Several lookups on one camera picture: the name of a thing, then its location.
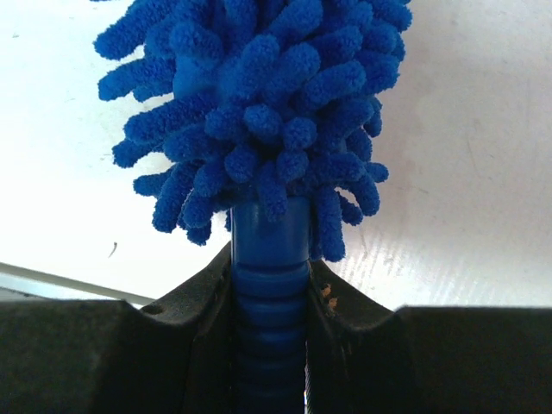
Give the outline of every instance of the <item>microfiber duster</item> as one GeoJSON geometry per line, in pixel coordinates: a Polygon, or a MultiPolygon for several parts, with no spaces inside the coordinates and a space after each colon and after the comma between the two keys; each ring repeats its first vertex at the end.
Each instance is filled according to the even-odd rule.
{"type": "MultiPolygon", "coordinates": [[[[308,222],[307,257],[301,260],[342,259],[342,223],[357,225],[374,215],[380,207],[376,184],[388,177],[387,169],[372,161],[372,138],[382,128],[376,95],[397,82],[405,57],[401,33],[411,24],[407,3],[135,0],[98,36],[95,48],[104,58],[120,60],[143,45],[144,56],[102,78],[99,97],[110,101],[132,93],[145,101],[173,94],[169,102],[132,116],[124,140],[113,148],[115,163],[125,168],[152,152],[172,161],[167,171],[135,181],[136,192],[157,199],[154,227],[172,232],[179,226],[203,245],[213,215],[234,212],[237,218],[229,214],[227,220],[233,243],[250,250],[253,236],[234,226],[241,223],[241,206],[254,203],[262,216],[251,217],[268,228],[290,216],[308,222]],[[343,195],[347,192],[355,203],[343,195]],[[306,200],[306,207],[296,200],[306,200]],[[305,208],[308,214],[302,216],[305,208]]],[[[233,261],[240,263],[240,257],[236,253],[233,261]]],[[[250,259],[239,269],[235,265],[238,291],[245,279],[253,280],[250,273],[270,273],[251,271],[260,264],[250,259]]],[[[272,259],[283,266],[281,258],[272,259]]],[[[285,269],[304,270],[301,260],[285,269]]],[[[249,317],[259,315],[255,306],[266,303],[246,298],[270,289],[244,289],[241,307],[252,312],[249,317]]],[[[282,295],[290,298],[291,291],[282,295]]],[[[296,309],[290,300],[281,306],[291,313],[296,309]]],[[[262,348],[274,331],[259,334],[248,330],[248,323],[240,331],[243,342],[262,348]]],[[[292,338],[304,343],[291,328],[281,330],[277,322],[269,328],[280,329],[279,338],[287,336],[288,345],[292,338]]],[[[286,349],[282,343],[279,351],[286,349]]],[[[260,357],[255,347],[249,351],[242,365],[259,366],[250,361],[260,357]]]]}

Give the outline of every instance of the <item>blue plastic handle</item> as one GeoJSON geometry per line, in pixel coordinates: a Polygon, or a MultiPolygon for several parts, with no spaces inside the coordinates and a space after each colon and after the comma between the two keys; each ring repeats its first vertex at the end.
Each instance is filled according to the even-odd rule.
{"type": "Polygon", "coordinates": [[[231,218],[235,411],[303,414],[310,201],[290,198],[276,223],[254,202],[231,218]]]}

